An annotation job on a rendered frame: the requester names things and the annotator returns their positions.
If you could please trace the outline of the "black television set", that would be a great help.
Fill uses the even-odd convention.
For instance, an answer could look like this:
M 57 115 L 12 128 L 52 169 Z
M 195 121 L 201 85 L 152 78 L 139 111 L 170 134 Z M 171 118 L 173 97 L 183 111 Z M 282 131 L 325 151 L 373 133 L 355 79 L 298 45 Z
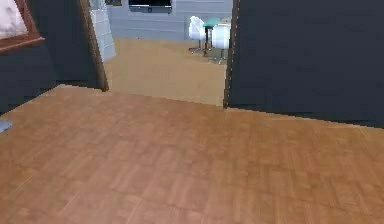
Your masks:
M 172 12 L 172 0 L 128 0 L 132 12 L 167 13 Z

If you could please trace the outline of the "grey flat object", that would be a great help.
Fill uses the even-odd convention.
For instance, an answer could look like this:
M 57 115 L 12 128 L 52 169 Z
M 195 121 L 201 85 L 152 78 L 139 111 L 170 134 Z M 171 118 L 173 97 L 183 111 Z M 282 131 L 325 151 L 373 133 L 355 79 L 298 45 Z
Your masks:
M 7 131 L 11 128 L 13 123 L 9 120 L 0 119 L 0 133 Z

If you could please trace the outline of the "green top table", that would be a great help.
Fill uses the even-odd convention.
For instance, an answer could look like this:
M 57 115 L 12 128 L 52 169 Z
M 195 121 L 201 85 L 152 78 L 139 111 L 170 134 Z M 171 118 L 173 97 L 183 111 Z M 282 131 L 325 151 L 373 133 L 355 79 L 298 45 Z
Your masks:
M 208 53 L 208 46 L 209 46 L 209 32 L 213 30 L 213 27 L 218 24 L 226 24 L 230 25 L 230 17 L 227 18 L 207 18 L 204 21 L 204 31 L 205 31 L 205 43 L 204 43 L 204 50 L 203 55 L 206 56 Z

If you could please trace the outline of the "white chair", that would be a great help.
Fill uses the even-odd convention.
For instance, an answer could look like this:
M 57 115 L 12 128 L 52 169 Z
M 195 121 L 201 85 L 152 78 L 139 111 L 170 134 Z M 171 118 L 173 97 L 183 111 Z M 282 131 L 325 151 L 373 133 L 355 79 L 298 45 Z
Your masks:
M 217 64 L 221 64 L 226 59 L 225 51 L 229 49 L 231 36 L 231 26 L 229 24 L 217 24 L 212 30 L 212 47 L 220 50 L 220 56 L 211 58 Z
M 188 28 L 189 39 L 197 41 L 196 47 L 191 47 L 189 51 L 196 53 L 202 50 L 202 41 L 205 39 L 204 21 L 197 16 L 190 17 L 190 23 Z

